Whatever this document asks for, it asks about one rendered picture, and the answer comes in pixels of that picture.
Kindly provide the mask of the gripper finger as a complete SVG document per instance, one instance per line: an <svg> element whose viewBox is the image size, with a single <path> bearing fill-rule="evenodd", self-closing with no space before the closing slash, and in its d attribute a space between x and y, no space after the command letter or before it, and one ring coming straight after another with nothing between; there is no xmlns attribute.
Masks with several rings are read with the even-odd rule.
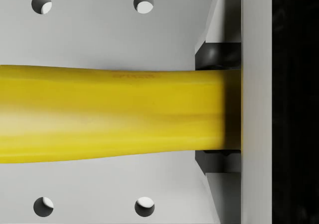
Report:
<svg viewBox="0 0 319 224"><path fill-rule="evenodd" d="M197 150L195 160L206 173L241 173L240 150Z"/></svg>
<svg viewBox="0 0 319 224"><path fill-rule="evenodd" d="M195 54L196 70L240 70L241 43L204 42Z"/></svg>

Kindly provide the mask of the banana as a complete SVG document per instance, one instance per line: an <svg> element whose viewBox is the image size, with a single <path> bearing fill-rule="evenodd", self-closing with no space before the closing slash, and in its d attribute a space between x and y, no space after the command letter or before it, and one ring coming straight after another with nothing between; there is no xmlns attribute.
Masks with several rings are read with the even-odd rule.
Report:
<svg viewBox="0 0 319 224"><path fill-rule="evenodd" d="M241 72L0 65L0 163L241 148Z"/></svg>

